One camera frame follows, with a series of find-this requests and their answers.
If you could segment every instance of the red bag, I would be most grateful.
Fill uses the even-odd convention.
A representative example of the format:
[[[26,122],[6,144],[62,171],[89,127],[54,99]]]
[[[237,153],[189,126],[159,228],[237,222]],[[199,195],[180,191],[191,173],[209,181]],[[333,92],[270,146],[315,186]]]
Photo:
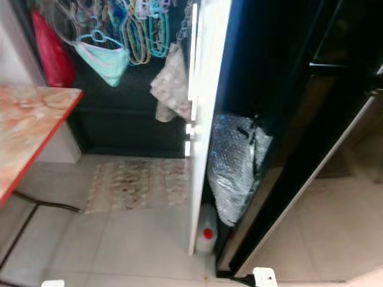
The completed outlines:
[[[32,10],[32,20],[48,85],[70,88],[76,77],[72,59],[65,51],[59,37],[36,9]]]

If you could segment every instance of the white wall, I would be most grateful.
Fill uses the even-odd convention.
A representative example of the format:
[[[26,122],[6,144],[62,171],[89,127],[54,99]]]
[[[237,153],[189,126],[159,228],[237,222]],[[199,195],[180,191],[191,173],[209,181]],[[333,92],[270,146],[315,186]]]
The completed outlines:
[[[0,3],[0,84],[45,86],[39,66],[8,0],[0,0]],[[80,156],[80,149],[65,123],[37,160],[75,163]]]

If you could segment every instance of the red table edge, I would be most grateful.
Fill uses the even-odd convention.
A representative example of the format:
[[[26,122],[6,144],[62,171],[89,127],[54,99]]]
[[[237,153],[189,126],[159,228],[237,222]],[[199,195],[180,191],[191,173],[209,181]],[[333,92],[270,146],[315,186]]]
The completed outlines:
[[[25,173],[28,171],[28,169],[31,167],[31,165],[34,163],[36,158],[41,154],[41,151],[45,148],[47,143],[51,140],[51,138],[54,136],[54,134],[57,132],[57,130],[60,128],[60,126],[64,123],[64,121],[69,117],[70,113],[74,110],[74,108],[77,106],[77,104],[80,102],[80,100],[83,98],[84,92],[81,91],[81,93],[78,95],[77,99],[73,102],[73,104],[69,107],[69,109],[63,114],[62,118],[57,122],[57,124],[53,127],[52,131],[48,134],[48,136],[44,139],[42,144],[39,146],[39,148],[35,151],[33,156],[29,159],[27,164],[23,167],[23,169],[19,172],[19,175],[17,175],[16,179],[13,181],[13,183],[8,187],[5,194],[0,199],[0,207],[3,207],[5,202],[8,200],[8,198],[11,196],[12,192],[16,189],[19,182],[22,180]]]

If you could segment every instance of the red cap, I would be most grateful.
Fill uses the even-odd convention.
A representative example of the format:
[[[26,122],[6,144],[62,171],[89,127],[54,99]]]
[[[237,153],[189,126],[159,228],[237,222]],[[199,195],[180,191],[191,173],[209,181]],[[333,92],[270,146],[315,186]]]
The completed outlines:
[[[209,228],[206,228],[204,231],[203,231],[203,236],[206,238],[206,239],[211,239],[213,237],[213,231]]]
[[[234,236],[235,236],[235,232],[232,230],[232,231],[229,233],[229,239],[230,239],[230,240],[233,240],[233,239],[234,239]]]

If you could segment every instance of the bubble wrap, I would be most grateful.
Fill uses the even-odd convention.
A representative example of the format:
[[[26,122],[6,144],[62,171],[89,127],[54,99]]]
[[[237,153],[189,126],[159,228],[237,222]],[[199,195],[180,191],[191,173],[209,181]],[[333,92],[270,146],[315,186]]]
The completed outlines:
[[[253,170],[261,166],[271,141],[256,127],[256,140],[250,145],[238,127],[251,133],[251,123],[249,118],[233,115],[216,115],[213,119],[207,175],[218,215],[230,227],[242,216],[259,186],[260,180],[254,179]]]

